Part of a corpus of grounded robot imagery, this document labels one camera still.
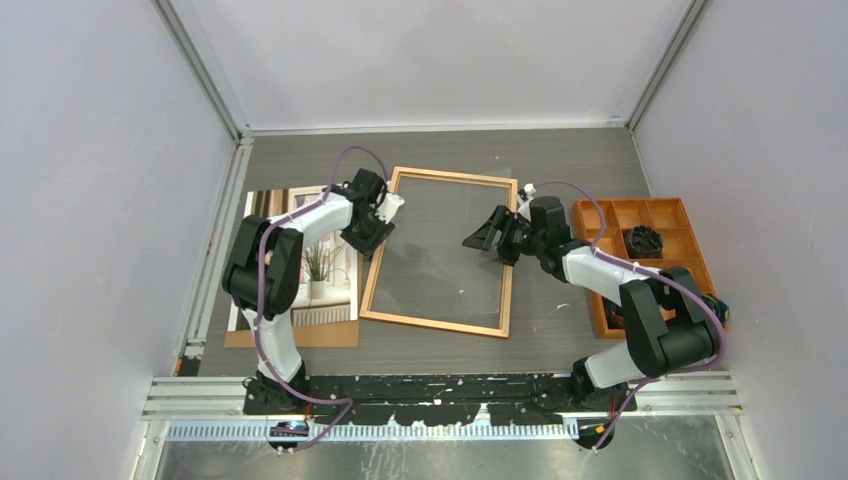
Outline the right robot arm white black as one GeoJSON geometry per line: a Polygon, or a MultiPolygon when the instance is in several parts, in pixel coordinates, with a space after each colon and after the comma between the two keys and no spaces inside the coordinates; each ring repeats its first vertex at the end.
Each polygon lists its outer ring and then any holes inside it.
{"type": "Polygon", "coordinates": [[[533,257],[557,280],[618,307],[623,341],[576,361],[568,377],[567,394],[584,410],[598,409],[634,381],[691,371],[723,356],[723,326],[687,269],[643,267],[573,237],[555,197],[527,197],[515,211],[497,206],[462,244],[493,249],[508,266],[533,257]]]}

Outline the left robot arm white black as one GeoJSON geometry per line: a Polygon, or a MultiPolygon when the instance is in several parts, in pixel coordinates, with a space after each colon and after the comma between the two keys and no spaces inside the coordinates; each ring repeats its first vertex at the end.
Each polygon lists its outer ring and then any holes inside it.
{"type": "Polygon", "coordinates": [[[258,357],[255,380],[280,412],[296,413],[312,399],[290,315],[306,250],[339,234],[371,258],[395,229],[394,217],[404,203],[380,175],[361,169],[352,181],[327,185],[318,198],[291,212],[241,221],[222,288],[250,322],[258,357]]]}

